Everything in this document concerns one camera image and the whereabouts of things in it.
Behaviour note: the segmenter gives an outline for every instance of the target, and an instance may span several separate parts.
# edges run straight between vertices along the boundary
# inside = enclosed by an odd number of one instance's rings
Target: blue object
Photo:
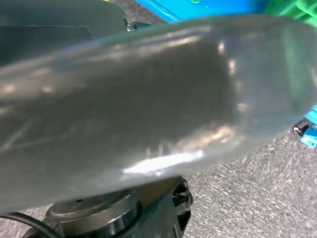
[[[315,149],[317,146],[317,104],[306,113],[304,118],[310,122],[310,124],[309,127],[300,137],[300,141]]]
[[[136,0],[169,23],[196,17],[263,12],[269,0]]]

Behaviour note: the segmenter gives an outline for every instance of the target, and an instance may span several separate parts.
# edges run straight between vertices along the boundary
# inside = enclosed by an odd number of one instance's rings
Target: green object
[[[317,0],[271,0],[266,13],[289,16],[317,27]]]

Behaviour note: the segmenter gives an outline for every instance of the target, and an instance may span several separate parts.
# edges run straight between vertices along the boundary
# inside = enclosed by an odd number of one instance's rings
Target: black cable
[[[33,217],[30,217],[23,213],[20,212],[13,212],[8,214],[1,214],[0,218],[5,218],[9,220],[17,221],[20,223],[24,223],[26,225],[29,225],[30,227],[33,227],[38,229],[38,231],[43,233],[44,235],[47,236],[48,238],[62,238],[61,235],[58,234],[53,228],[49,227],[48,225],[37,220]]]

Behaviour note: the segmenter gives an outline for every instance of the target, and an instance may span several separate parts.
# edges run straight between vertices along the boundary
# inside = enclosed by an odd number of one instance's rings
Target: gray carpet
[[[131,20],[161,22],[116,0]],[[186,238],[316,238],[316,152],[288,133],[233,163],[187,176],[195,203]],[[27,212],[41,218],[46,208]],[[0,220],[0,238],[26,227]]]

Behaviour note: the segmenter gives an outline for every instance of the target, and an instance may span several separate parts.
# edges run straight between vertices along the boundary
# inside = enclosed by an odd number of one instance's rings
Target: carpeted floor
[[[131,20],[161,22],[129,0]],[[316,238],[317,153],[288,133],[233,163],[187,176],[195,203],[186,238]],[[46,208],[27,212],[42,217]],[[0,220],[0,238],[26,227]]]

